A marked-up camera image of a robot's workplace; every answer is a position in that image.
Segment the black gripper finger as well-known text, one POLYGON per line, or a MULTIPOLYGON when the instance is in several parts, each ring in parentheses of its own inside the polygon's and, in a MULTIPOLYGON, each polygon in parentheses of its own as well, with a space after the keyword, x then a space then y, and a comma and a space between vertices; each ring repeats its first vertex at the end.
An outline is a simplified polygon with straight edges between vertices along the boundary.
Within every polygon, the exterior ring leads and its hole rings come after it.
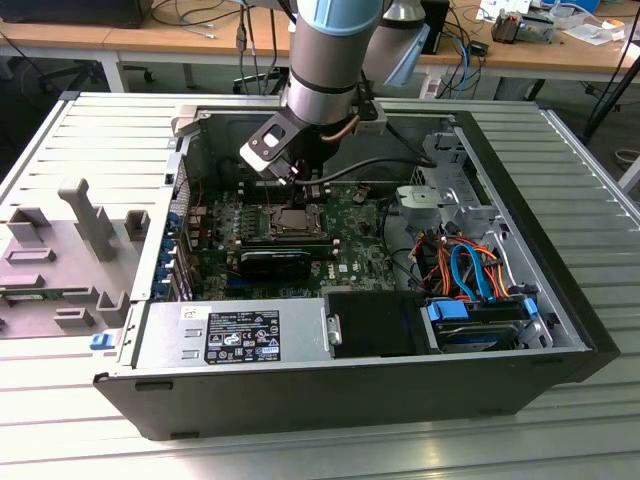
POLYGON ((327 182, 313 185, 307 185, 304 182, 297 183, 298 205, 324 205, 331 199, 331 195, 331 186, 327 182))
POLYGON ((300 178, 300 171, 283 158, 278 158, 268 166, 269 173, 281 185, 303 186, 305 181, 300 178))

